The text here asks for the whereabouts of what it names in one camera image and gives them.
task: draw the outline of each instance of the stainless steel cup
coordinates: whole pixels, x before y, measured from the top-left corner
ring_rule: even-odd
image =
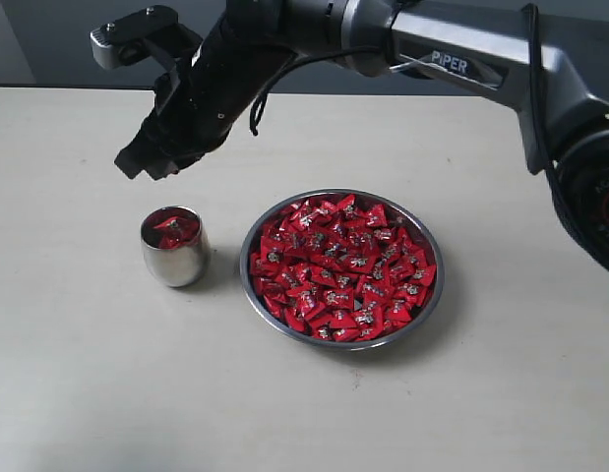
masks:
[[[160,249],[159,235],[153,227],[173,216],[195,219],[199,230],[192,241],[176,249]],[[140,229],[143,254],[149,272],[169,287],[183,287],[199,280],[208,269],[211,248],[204,224],[191,209],[166,206],[151,213]]]

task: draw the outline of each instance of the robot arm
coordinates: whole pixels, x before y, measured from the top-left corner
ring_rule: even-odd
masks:
[[[527,168],[546,171],[561,221],[609,269],[609,23],[542,16],[538,33],[530,16],[435,1],[227,0],[202,42],[174,11],[150,7],[91,34],[105,68],[152,56],[168,71],[116,164],[153,179],[188,167],[300,56],[438,79],[516,112]]]

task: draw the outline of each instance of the bowl rim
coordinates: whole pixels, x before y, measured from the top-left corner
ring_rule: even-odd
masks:
[[[336,341],[326,341],[323,339],[316,339],[312,336],[308,336],[306,334],[302,334],[301,332],[296,331],[295,329],[290,328],[286,324],[281,323],[277,320],[271,313],[267,311],[267,309],[263,306],[259,298],[257,297],[254,287],[251,282],[251,277],[249,274],[249,251],[251,249],[252,241],[256,236],[256,233],[261,229],[265,220],[270,216],[274,215],[280,209],[296,202],[298,200],[319,197],[326,194],[354,194],[356,196],[365,197],[374,199],[386,206],[393,208],[394,210],[401,213],[404,217],[409,219],[411,223],[422,233],[422,235],[426,238],[428,243],[433,248],[433,254],[435,257],[435,265],[437,268],[435,285],[433,287],[433,296],[429,300],[429,302],[422,307],[422,311],[420,312],[420,316],[413,322],[409,323],[407,326],[402,327],[398,331],[395,331],[391,334],[388,334],[383,337],[379,337],[377,339],[372,339],[370,341],[359,341],[359,342],[336,342]],[[402,206],[387,200],[383,197],[379,197],[378,195],[370,194],[368,192],[363,192],[359,190],[352,189],[321,189],[321,190],[313,190],[308,192],[303,192],[301,194],[295,195],[293,197],[289,197],[285,199],[267,211],[265,211],[259,218],[256,220],[254,225],[251,227],[245,240],[243,241],[243,246],[241,247],[241,252],[239,256],[239,272],[241,276],[241,282],[243,285],[243,289],[245,291],[245,295],[247,299],[252,304],[256,312],[273,328],[280,331],[282,334],[286,334],[287,336],[296,339],[301,342],[305,342],[307,344],[311,344],[318,347],[330,348],[330,349],[338,349],[344,351],[362,351],[365,349],[371,349],[374,347],[383,346],[394,342],[401,337],[407,335],[410,331],[416,329],[420,325],[422,325],[425,320],[431,315],[435,307],[437,306],[440,298],[442,296],[442,292],[444,290],[444,280],[445,280],[445,271],[444,271],[444,259],[442,257],[442,252],[440,251],[440,247],[436,242],[435,238],[428,230],[428,228],[420,221],[413,213],[406,210]]]

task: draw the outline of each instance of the white table surface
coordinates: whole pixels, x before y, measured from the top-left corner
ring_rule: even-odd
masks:
[[[513,112],[273,95],[259,138],[243,119],[180,175],[129,181],[113,158],[151,106],[0,89],[0,472],[609,471],[609,274],[527,173]],[[398,202],[442,247],[442,301],[398,345],[307,347],[242,292],[252,223],[328,187]],[[142,260],[166,205],[216,249],[191,289]]]

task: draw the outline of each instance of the piper logo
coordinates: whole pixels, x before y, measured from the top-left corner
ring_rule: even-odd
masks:
[[[431,62],[442,66],[448,71],[467,76],[466,68],[468,67],[468,62],[460,57],[455,57],[447,52],[433,51],[431,53]]]

